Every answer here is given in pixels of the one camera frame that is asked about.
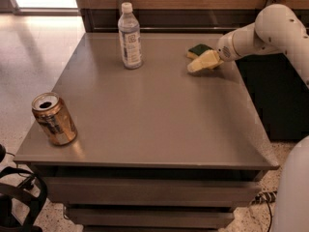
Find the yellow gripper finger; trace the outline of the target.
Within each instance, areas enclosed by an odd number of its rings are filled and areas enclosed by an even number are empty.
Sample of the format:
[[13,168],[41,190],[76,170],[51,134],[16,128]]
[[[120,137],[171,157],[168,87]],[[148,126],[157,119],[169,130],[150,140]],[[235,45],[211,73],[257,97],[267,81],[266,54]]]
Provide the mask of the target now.
[[197,73],[202,70],[212,70],[223,63],[219,54],[215,50],[207,50],[194,59],[188,66],[190,73]]

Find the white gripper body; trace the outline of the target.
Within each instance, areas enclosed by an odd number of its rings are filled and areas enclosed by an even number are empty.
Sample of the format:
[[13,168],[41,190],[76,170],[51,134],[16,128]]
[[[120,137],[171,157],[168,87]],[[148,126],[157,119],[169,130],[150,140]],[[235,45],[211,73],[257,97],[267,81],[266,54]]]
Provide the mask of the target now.
[[235,61],[239,58],[234,48],[233,34],[223,35],[217,42],[216,50],[224,62]]

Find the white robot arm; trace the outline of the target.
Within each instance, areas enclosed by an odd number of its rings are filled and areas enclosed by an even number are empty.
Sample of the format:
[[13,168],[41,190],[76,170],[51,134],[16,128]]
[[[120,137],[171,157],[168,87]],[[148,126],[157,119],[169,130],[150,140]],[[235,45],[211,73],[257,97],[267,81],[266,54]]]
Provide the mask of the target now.
[[[309,38],[305,26],[285,5],[262,9],[255,21],[222,36],[187,66],[191,74],[212,70],[244,56],[284,54],[309,88]],[[270,232],[309,232],[309,136],[289,153],[282,169]]]

